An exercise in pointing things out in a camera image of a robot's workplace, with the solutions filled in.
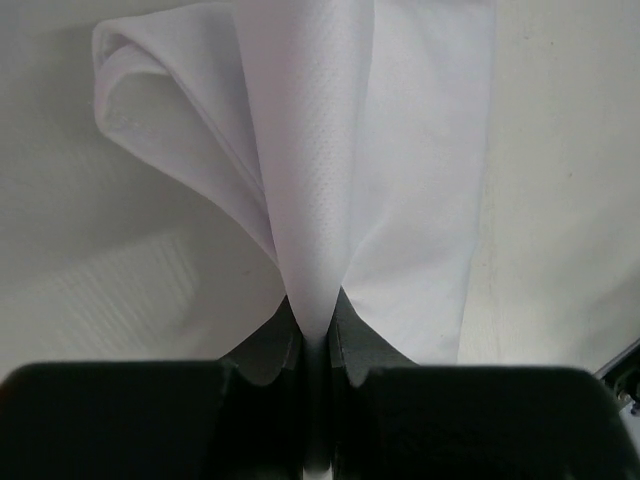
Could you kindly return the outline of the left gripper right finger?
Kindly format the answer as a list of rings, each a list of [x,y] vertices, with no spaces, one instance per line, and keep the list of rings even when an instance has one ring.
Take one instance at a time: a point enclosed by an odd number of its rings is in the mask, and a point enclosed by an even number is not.
[[[331,319],[328,352],[334,390],[368,389],[384,376],[418,367],[358,315],[344,289]]]

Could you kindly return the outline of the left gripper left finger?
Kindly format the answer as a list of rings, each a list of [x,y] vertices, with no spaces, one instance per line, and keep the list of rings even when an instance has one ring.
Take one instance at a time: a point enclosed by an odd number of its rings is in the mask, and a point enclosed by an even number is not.
[[[219,360],[228,387],[294,388],[299,382],[302,334],[287,296],[254,333]]]

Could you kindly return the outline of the white t shirt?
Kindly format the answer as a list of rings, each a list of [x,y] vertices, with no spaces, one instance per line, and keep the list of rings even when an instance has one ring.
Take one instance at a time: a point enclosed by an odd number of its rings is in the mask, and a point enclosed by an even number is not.
[[[231,216],[306,338],[340,293],[456,360],[479,225],[492,1],[207,2],[93,33],[99,130]]]

